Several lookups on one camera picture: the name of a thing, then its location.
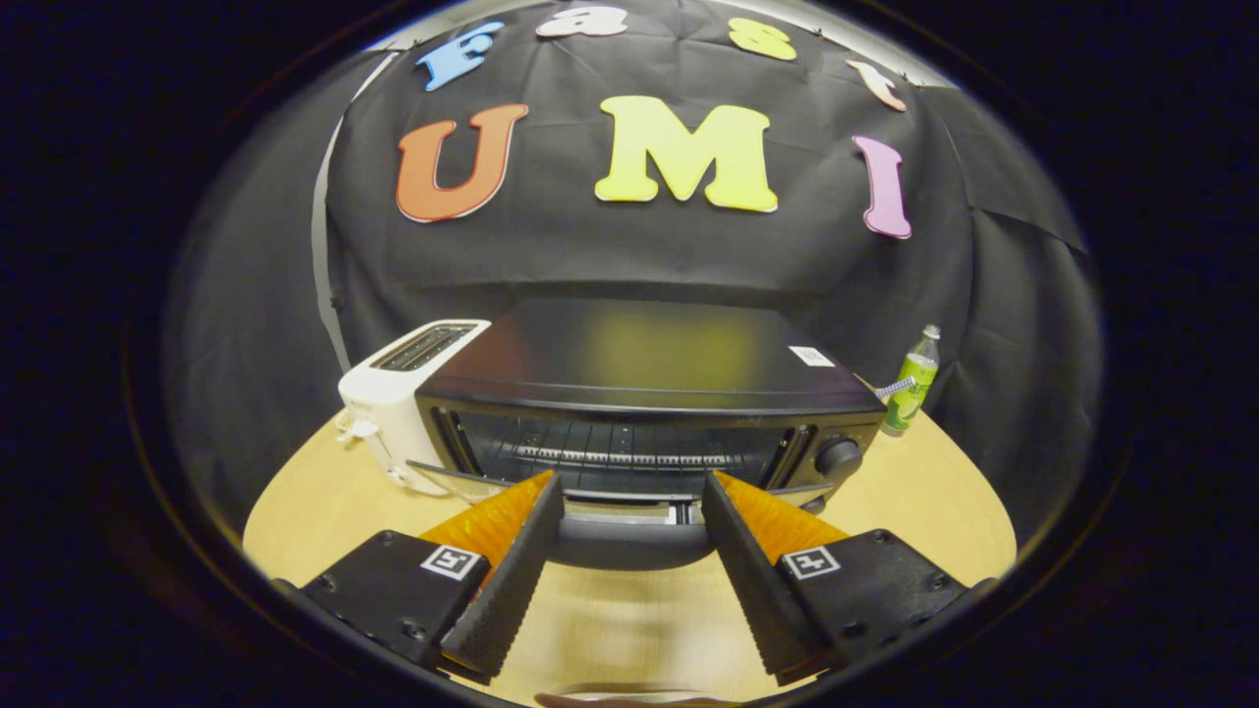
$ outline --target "screw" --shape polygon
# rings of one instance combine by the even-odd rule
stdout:
[[[862,621],[849,622],[840,627],[840,636],[844,639],[856,639],[865,634],[866,626]]]
[[[424,639],[424,627],[417,625],[410,620],[402,621],[402,634],[412,639]]]

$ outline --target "oven knob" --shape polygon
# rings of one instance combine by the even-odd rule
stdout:
[[[861,448],[851,437],[832,440],[817,451],[813,466],[828,479],[847,477],[861,466]]]

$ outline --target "wooden table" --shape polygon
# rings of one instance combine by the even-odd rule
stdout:
[[[371,534],[421,534],[467,508],[395,486],[330,420],[279,470],[249,515],[244,551],[267,577],[302,586]],[[820,517],[859,534],[886,528],[966,585],[1005,573],[1015,534],[1001,500],[925,413],[899,438],[878,435],[860,471]],[[781,693],[764,673],[718,554],[669,571],[546,563],[490,687],[536,705],[574,684],[655,684],[728,700]]]

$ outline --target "gray tape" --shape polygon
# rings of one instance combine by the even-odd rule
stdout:
[[[384,60],[364,79],[363,86],[354,92],[350,103],[363,93],[390,62],[397,53],[389,53]],[[319,304],[319,319],[327,330],[329,339],[332,340],[332,349],[336,350],[336,360],[341,364],[341,372],[350,370],[350,355],[345,350],[345,336],[341,335],[341,321],[332,307],[332,278],[327,270],[327,166],[332,160],[332,146],[336,145],[336,136],[341,134],[341,120],[336,121],[332,137],[327,141],[327,150],[324,151],[324,161],[319,166],[315,176],[315,199],[311,202],[311,265],[315,271],[315,297]]]

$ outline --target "foam letter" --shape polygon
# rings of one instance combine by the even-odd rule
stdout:
[[[755,52],[774,59],[789,62],[796,58],[796,48],[791,45],[791,38],[783,30],[769,26],[757,20],[734,18],[730,20],[730,40],[739,49]]]
[[[398,169],[398,209],[421,223],[457,219],[486,204],[507,171],[511,128],[529,112],[529,106],[509,103],[488,108],[468,121],[481,128],[472,176],[454,189],[437,186],[437,156],[442,140],[454,132],[454,121],[439,121],[408,132],[398,142],[402,166]]]
[[[538,26],[538,37],[568,37],[578,33],[590,37],[621,34],[626,30],[622,20],[626,19],[627,14],[617,8],[560,10],[555,13],[554,19]]]
[[[604,202],[651,202],[660,185],[647,176],[647,155],[656,161],[669,189],[690,199],[708,166],[716,176],[704,195],[718,207],[773,212],[778,197],[765,180],[760,134],[769,127],[763,113],[738,106],[718,106],[694,134],[660,98],[613,96],[599,108],[616,120],[612,166],[594,185]]]
[[[900,152],[862,136],[854,136],[866,159],[870,173],[870,208],[865,213],[866,227],[895,238],[909,238],[909,220],[905,219],[905,207],[900,199]]]
[[[865,82],[866,88],[870,89],[870,93],[874,93],[879,101],[883,101],[889,108],[895,108],[896,111],[905,111],[909,108],[905,106],[904,101],[891,94],[891,87],[895,84],[891,83],[891,79],[880,74],[879,69],[865,62],[854,62],[852,59],[845,59],[844,63],[856,69],[857,73],[861,74],[861,81]]]
[[[490,49],[490,45],[494,44],[490,33],[500,29],[502,29],[502,23],[486,23],[421,57],[415,64],[427,64],[428,73],[433,74],[433,78],[424,86],[424,91],[438,89],[480,67],[485,62],[485,57],[473,57],[472,54],[483,54]]]

